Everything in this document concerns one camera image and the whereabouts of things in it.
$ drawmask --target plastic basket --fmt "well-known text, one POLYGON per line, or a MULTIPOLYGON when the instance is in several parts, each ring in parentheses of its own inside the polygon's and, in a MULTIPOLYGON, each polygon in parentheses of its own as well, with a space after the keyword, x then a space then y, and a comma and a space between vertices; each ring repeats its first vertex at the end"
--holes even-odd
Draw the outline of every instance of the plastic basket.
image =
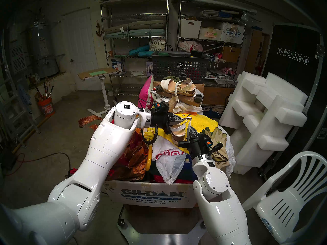
POLYGON ((162 81, 167 76, 179 77, 184 73, 193 83, 203 83, 209 59, 205 54, 202 54, 202 58, 195 58, 191 57, 191 53, 157 51, 152 54, 152 62, 155 81, 162 81))

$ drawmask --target cardboard box on shelf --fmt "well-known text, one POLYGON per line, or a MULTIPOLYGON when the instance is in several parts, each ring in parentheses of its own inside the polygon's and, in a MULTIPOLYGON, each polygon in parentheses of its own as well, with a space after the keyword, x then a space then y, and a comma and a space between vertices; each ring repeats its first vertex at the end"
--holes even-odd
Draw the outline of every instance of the cardboard box on shelf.
POLYGON ((209 39, 219 41, 221 37, 221 30, 212 27, 201 27, 199 39, 209 39))
POLYGON ((112 201, 127 205, 193 208, 197 203, 193 184, 105 181, 103 185, 112 201))
POLYGON ((151 75, 153 75, 153 62, 147 61, 146 67, 147 67, 147 77, 150 77, 151 75))
POLYGON ((126 73, 125 59, 111 59, 111 64, 114 69, 119 71, 117 73, 113 73, 114 75, 124 75, 126 73))
POLYGON ((221 41, 241 44, 244 34, 244 26, 232 23, 218 23, 218 29, 221 30, 221 41))
POLYGON ((224 46, 218 49, 218 53, 223 55, 222 59, 226 62, 237 63, 238 57, 241 54, 241 48, 224 46))
POLYGON ((180 21, 180 37, 197 39, 201 21, 182 19, 180 21))

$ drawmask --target white box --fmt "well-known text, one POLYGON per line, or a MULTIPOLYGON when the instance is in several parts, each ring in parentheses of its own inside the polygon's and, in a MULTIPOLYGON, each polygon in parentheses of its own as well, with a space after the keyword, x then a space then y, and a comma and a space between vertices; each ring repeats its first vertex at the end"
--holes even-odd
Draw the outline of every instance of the white box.
POLYGON ((180 21, 180 37, 197 39, 199 36, 201 21, 182 19, 180 21))
POLYGON ((193 208, 197 203, 193 184, 105 181, 110 199, 127 205, 193 208))
POLYGON ((234 25, 232 23, 218 23, 218 29, 221 29, 221 41, 231 42, 236 44, 242 43, 242 38, 244 34, 244 26, 234 25))
POLYGON ((124 75, 126 73, 125 59, 111 59, 111 64, 113 69, 119 70, 119 72, 113 73, 113 75, 124 75))
POLYGON ((201 27, 199 39, 209 39, 219 41, 221 37, 221 30, 214 28, 201 27))

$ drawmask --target white sandal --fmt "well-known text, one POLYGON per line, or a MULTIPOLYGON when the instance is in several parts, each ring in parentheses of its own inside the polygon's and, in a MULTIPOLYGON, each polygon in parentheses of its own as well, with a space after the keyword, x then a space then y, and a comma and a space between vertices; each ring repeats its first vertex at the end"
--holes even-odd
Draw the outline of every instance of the white sandal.
POLYGON ((173 79, 162 80, 160 83, 164 91, 174 94, 176 101, 179 101, 178 95, 194 96, 195 85, 191 79, 174 82, 173 79))

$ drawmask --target orange bucket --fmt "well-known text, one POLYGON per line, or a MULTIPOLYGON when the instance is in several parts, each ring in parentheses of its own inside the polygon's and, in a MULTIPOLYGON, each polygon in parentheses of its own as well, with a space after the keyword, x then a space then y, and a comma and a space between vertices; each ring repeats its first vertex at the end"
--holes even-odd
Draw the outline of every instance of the orange bucket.
POLYGON ((38 102, 38 106, 39 106, 41 112, 46 117, 50 117, 56 113, 55 110, 53 109, 53 103, 52 103, 51 97, 49 97, 48 99, 45 99, 44 101, 38 102))

